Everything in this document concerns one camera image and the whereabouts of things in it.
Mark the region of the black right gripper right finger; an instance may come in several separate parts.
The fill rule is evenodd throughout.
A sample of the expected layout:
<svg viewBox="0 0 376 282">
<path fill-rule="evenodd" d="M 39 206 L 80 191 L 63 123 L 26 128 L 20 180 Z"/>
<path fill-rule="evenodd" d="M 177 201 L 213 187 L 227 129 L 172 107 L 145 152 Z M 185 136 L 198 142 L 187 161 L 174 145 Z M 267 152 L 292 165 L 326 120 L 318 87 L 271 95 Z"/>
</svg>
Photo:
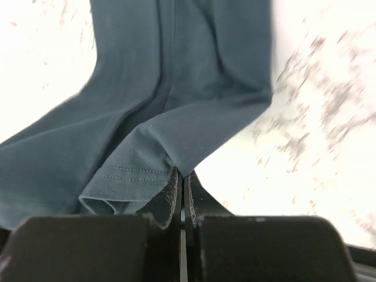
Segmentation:
<svg viewBox="0 0 376 282">
<path fill-rule="evenodd" d="M 236 216 L 184 180 L 189 281 L 355 281 L 337 229 L 318 216 Z"/>
</svg>

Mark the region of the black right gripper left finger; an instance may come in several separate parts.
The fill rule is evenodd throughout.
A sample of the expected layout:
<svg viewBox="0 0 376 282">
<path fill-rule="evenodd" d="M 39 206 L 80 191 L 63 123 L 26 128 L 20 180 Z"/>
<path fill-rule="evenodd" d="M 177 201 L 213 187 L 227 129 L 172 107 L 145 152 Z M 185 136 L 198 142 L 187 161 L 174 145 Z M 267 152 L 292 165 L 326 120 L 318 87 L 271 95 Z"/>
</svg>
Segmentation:
<svg viewBox="0 0 376 282">
<path fill-rule="evenodd" d="M 1 252 L 1 280 L 179 281 L 180 175 L 127 216 L 32 217 Z"/>
</svg>

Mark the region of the blue-grey t-shirt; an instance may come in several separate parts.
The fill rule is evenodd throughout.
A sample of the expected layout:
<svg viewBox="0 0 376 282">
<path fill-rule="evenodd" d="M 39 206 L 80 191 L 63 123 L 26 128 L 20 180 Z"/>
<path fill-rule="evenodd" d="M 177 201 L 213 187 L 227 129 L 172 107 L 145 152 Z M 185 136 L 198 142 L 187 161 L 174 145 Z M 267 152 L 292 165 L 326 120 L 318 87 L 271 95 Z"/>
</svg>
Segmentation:
<svg viewBox="0 0 376 282">
<path fill-rule="evenodd" d="M 1 226 L 132 214 L 271 104 L 269 1 L 92 1 L 81 92 L 1 144 Z"/>
</svg>

